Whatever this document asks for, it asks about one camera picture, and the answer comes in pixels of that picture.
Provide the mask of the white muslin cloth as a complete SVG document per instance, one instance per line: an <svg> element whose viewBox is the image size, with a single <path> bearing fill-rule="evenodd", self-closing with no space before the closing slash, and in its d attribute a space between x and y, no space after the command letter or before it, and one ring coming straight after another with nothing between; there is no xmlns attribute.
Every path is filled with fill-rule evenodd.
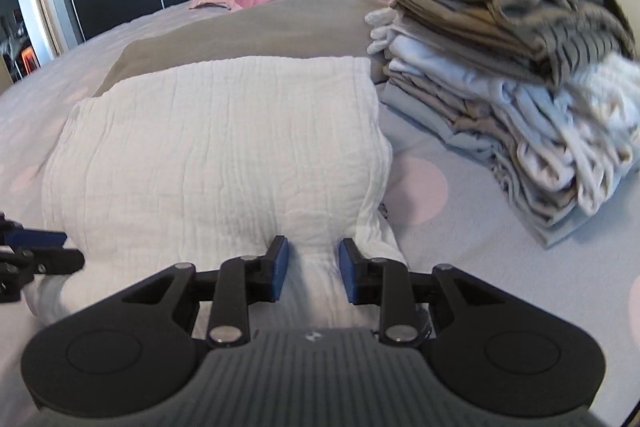
<svg viewBox="0 0 640 427"><path fill-rule="evenodd" d="M380 208L393 151L364 57L248 56L122 80L70 112L42 181L44 225L85 255L41 277L29 308L54 323L177 263L215 270L291 247L267 327L365 327L337 247L400 258Z"/></svg>

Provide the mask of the stack of folded clothes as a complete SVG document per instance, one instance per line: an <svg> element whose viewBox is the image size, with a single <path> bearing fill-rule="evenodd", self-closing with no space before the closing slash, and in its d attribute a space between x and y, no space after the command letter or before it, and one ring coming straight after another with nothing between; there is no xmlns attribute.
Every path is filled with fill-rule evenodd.
<svg viewBox="0 0 640 427"><path fill-rule="evenodd" d="M393 0L367 16L385 104L487 166L544 245L639 162L639 65L616 0Z"/></svg>

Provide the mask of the grey pink dotted bedsheet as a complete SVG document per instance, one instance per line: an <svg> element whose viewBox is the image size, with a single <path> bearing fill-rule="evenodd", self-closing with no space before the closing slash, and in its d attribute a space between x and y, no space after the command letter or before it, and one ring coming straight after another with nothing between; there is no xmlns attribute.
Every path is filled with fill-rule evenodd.
<svg viewBox="0 0 640 427"><path fill-rule="evenodd" d="M89 98L134 40L219 15L180 4L120 25L14 84L1 98L1 208L40 228L41 168L72 107ZM628 173L599 212L541 247L492 174L389 109L381 126L396 162L388 219L412 269L450 263L593 335L606 376L594 413L612 426L639 410L639 175Z"/></svg>

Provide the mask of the olive folded garment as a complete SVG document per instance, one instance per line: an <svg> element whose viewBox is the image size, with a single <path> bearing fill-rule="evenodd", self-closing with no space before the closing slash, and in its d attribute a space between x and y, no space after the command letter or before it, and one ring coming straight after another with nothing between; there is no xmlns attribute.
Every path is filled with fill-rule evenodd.
<svg viewBox="0 0 640 427"><path fill-rule="evenodd" d="M198 20L129 43L96 95L149 72L242 56L362 56L371 61L372 81L382 83L384 56L367 54L371 27L364 18L386 5L382 0L271 0Z"/></svg>

